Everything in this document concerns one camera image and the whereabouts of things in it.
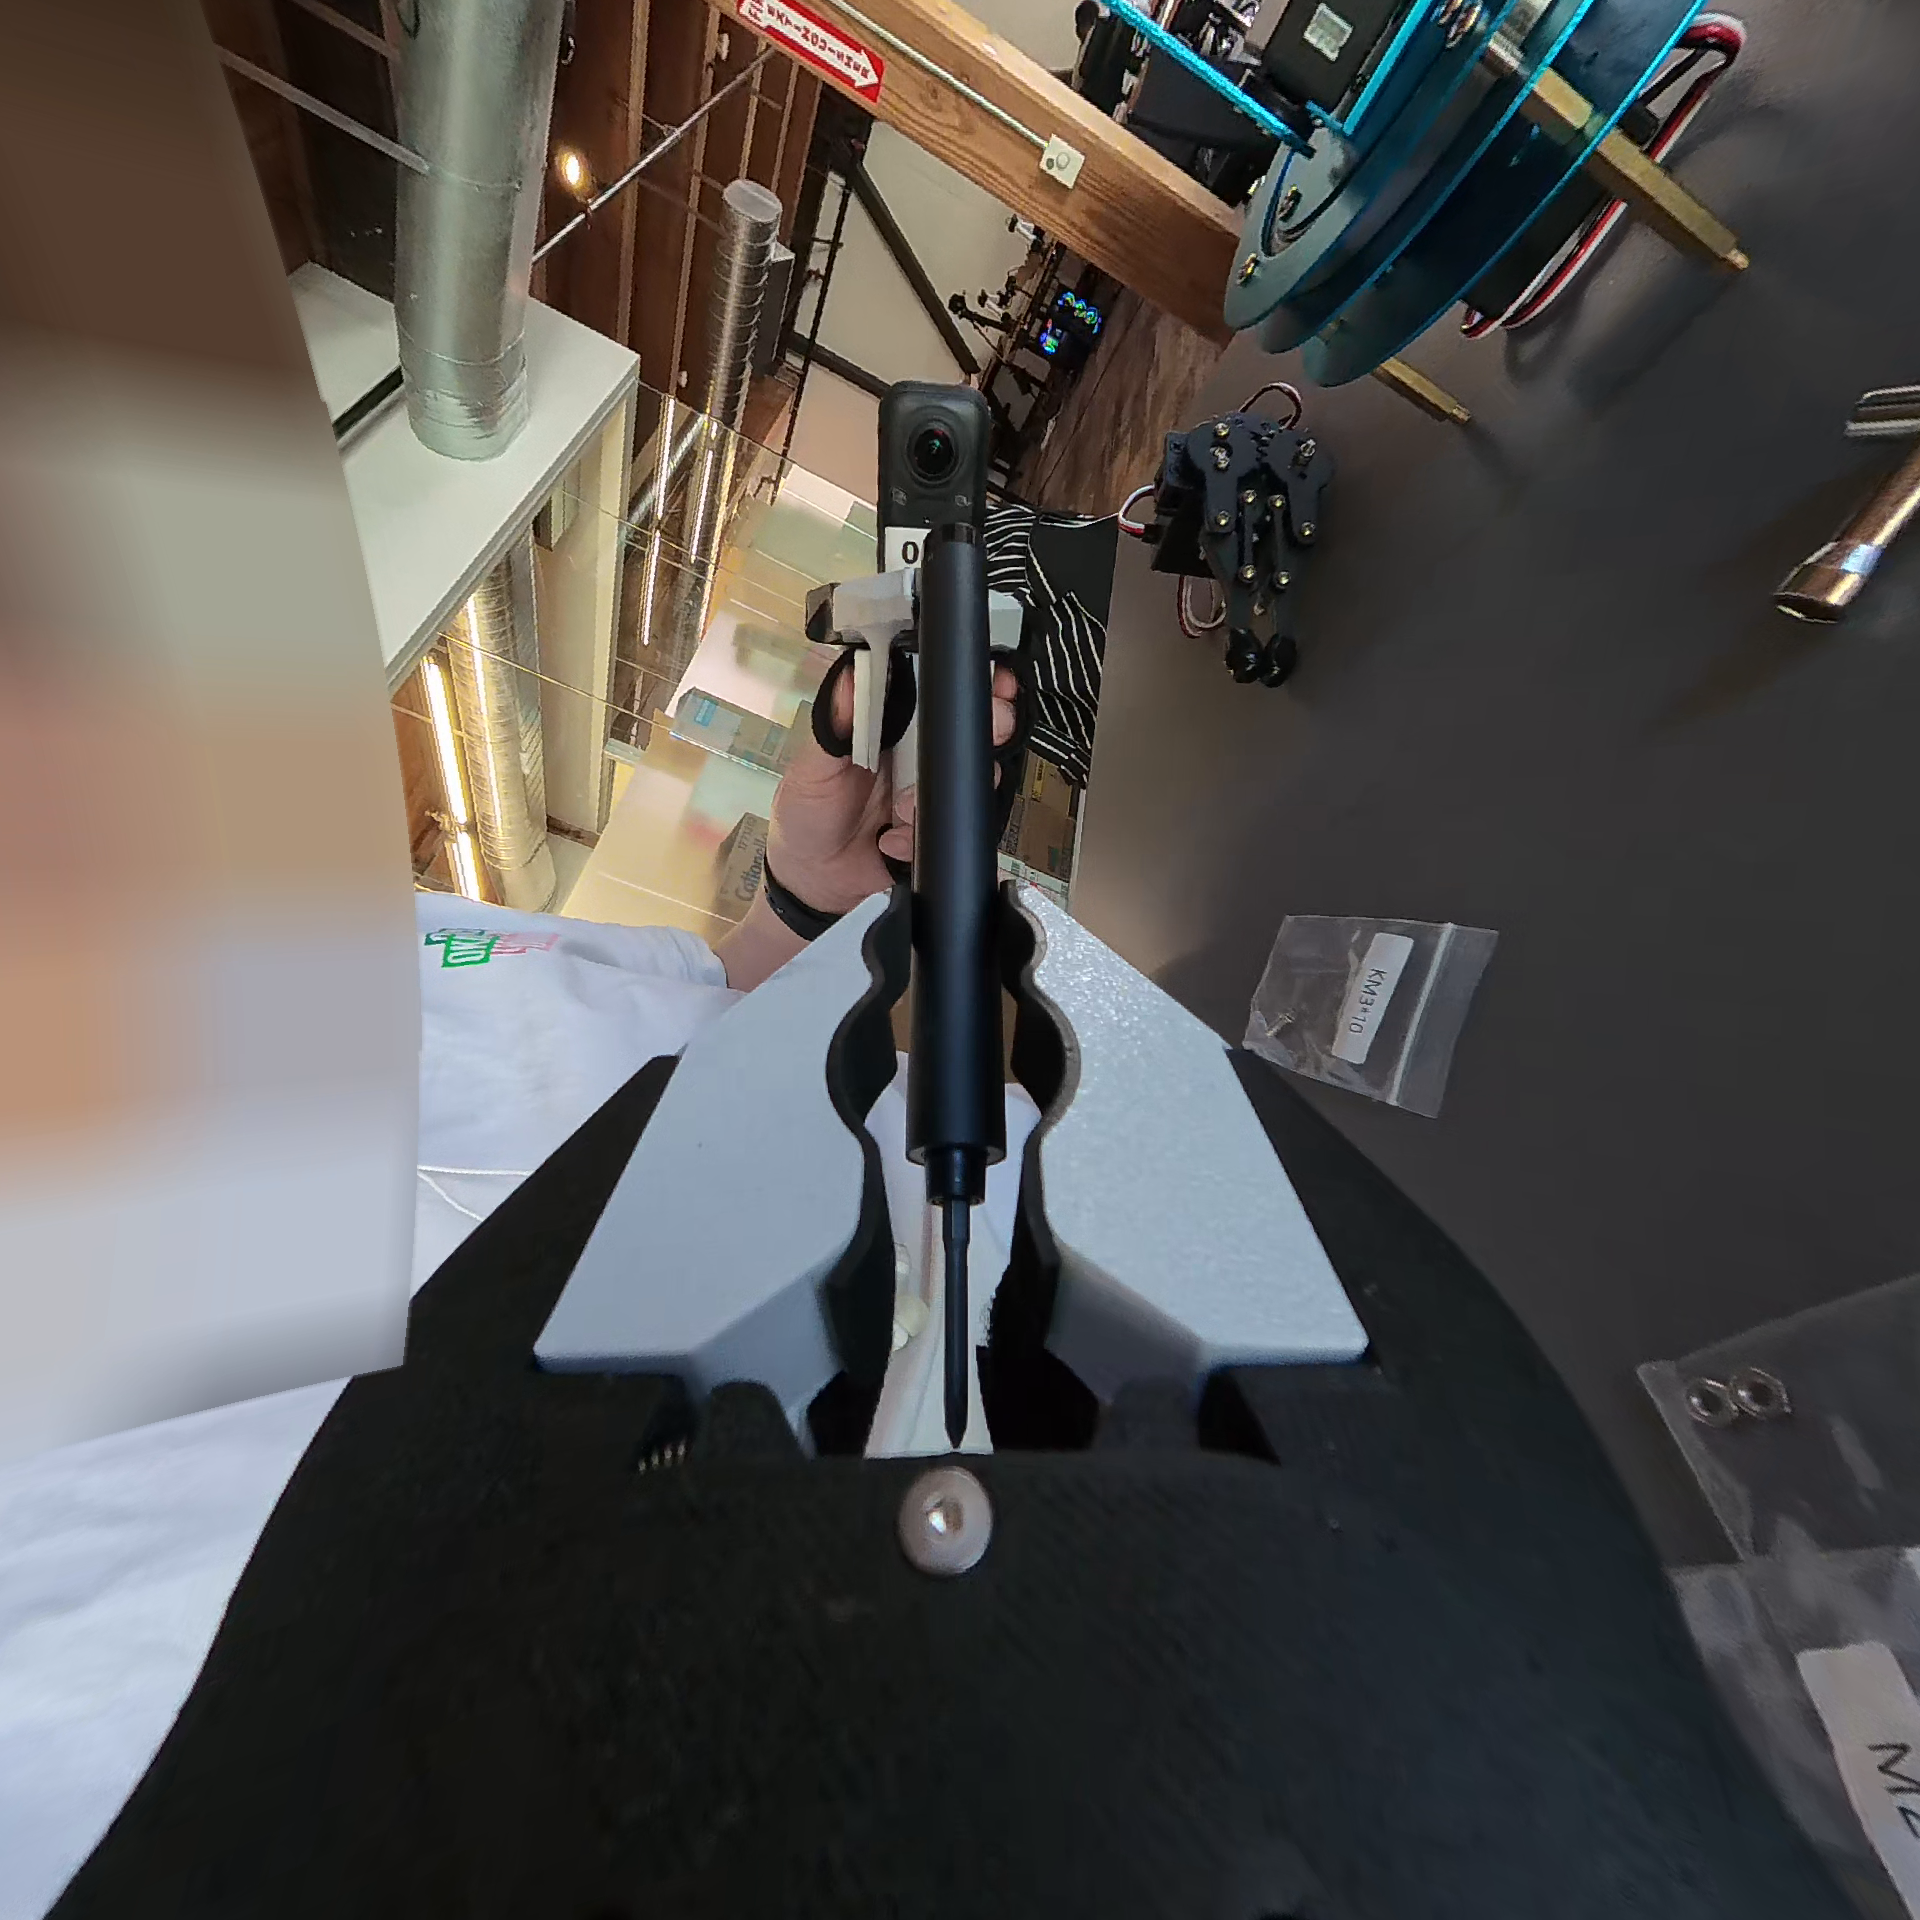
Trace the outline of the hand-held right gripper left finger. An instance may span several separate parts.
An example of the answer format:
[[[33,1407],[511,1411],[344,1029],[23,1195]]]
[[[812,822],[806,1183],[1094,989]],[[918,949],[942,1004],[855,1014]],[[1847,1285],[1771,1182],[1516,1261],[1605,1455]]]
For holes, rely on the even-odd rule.
[[[535,1341],[557,1377],[772,1393],[804,1449],[871,1449],[896,1339],[910,974],[903,894],[873,897],[672,1063]]]

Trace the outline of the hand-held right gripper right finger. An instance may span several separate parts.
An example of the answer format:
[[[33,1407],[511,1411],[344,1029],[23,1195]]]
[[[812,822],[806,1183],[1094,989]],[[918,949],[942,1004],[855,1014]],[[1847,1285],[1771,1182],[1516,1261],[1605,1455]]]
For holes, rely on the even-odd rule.
[[[999,1396],[1043,1356],[1102,1403],[1355,1365],[1368,1334],[1224,1039],[1023,883],[1000,887],[999,964],[1038,1111],[991,1298]]]

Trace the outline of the black screwdriver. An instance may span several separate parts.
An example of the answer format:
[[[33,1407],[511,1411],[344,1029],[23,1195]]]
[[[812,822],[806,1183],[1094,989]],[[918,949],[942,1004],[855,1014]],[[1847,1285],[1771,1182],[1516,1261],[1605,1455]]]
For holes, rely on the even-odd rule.
[[[972,1214],[1003,1154],[991,619],[988,562],[967,521],[927,532],[918,569],[918,747],[907,1154],[921,1163],[944,1252],[944,1429],[968,1429]]]

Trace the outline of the person's left forearm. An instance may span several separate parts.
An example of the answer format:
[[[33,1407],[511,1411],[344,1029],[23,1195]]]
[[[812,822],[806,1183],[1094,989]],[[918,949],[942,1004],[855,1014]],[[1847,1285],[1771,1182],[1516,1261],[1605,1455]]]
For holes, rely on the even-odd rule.
[[[797,957],[812,940],[785,925],[766,894],[713,943],[715,959],[734,991],[755,991]]]

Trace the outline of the person's left hand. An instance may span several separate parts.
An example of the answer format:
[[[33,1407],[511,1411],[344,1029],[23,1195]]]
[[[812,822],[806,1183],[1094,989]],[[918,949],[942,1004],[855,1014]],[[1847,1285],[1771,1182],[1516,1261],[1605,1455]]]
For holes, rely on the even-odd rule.
[[[1017,679],[1000,666],[991,679],[991,746],[1015,729]],[[921,783],[868,770],[827,751],[804,722],[774,794],[766,855],[801,901],[846,917],[892,890],[892,861],[916,851]]]

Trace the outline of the black white striped cloth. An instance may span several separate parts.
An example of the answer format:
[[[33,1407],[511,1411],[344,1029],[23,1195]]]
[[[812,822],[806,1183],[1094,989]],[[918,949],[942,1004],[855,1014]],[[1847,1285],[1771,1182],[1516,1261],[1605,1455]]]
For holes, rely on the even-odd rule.
[[[1011,594],[1023,629],[1015,654],[1015,739],[1086,788],[1112,607],[1117,516],[989,508],[989,588]]]

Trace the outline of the person's white shirt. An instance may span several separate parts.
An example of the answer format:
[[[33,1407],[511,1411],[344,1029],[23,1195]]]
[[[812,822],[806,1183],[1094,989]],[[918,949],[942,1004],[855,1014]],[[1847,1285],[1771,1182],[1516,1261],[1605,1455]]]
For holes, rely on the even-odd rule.
[[[1044,1902],[991,1795],[985,1555],[916,1569],[951,1474],[940,1229],[905,1158],[865,901],[749,996],[684,929],[419,897],[405,1365],[4,1469],[4,1915],[991,1915]],[[804,1455],[812,1334],[756,1307],[636,1372],[535,1349],[640,1133],[702,1068],[849,1105],[853,1326],[883,1383]]]

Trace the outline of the small clear screw bag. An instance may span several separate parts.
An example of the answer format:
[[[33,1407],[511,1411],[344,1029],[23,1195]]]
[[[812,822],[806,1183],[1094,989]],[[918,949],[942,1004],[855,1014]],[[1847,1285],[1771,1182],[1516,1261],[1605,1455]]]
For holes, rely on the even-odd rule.
[[[1494,951],[1491,929],[1287,917],[1240,1047],[1313,1083],[1433,1117]]]

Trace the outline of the black robot claw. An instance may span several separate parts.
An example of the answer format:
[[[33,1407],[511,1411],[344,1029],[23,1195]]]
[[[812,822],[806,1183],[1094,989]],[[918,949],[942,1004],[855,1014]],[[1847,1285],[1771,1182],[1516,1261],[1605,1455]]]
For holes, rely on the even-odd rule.
[[[1281,379],[1164,439],[1142,539],[1155,571],[1175,581],[1182,633],[1215,637],[1240,685],[1278,687],[1299,666],[1291,598],[1332,476],[1305,397]]]

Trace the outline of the red white sign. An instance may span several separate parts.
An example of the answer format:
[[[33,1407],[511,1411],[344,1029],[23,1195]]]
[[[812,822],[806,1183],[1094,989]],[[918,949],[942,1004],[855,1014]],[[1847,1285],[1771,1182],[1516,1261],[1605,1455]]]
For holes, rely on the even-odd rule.
[[[846,95],[877,108],[884,59],[825,13],[804,2],[735,2],[735,17]]]

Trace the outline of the clear bag with nuts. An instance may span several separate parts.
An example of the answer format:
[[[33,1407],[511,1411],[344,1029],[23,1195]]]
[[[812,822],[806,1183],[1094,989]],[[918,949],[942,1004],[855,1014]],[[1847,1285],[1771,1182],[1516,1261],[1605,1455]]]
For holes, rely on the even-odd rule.
[[[1917,1546],[1915,1278],[1651,1361],[1639,1383],[1741,1558]]]

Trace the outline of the clear bag with white label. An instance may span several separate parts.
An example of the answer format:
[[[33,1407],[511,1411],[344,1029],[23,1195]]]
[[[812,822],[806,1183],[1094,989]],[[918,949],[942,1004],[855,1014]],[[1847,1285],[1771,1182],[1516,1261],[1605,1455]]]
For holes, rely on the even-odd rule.
[[[1863,1915],[1917,1915],[1917,1555],[1797,1549],[1670,1583],[1734,1725]]]

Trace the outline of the metal socket wrench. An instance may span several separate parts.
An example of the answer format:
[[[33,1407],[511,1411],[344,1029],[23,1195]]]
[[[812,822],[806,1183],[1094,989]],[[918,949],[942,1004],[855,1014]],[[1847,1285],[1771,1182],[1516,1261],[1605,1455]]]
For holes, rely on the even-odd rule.
[[[1917,447],[1841,524],[1838,535],[1801,559],[1775,588],[1775,610],[1809,622],[1835,623],[1856,603],[1886,551],[1917,514]]]

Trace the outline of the ribbed silver ventilation duct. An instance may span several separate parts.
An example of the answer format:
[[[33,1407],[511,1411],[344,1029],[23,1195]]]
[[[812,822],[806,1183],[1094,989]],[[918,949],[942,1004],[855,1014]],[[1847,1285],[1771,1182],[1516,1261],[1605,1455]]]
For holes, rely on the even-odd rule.
[[[544,795],[535,538],[520,531],[443,631],[491,899],[544,911],[557,876]]]

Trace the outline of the large silver ventilation duct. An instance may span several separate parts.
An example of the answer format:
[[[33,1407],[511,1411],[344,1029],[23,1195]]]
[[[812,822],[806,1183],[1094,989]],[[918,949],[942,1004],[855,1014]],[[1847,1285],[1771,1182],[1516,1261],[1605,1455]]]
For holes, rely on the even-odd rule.
[[[561,2],[397,5],[403,169],[393,313],[420,443],[493,459],[528,419],[524,316]]]

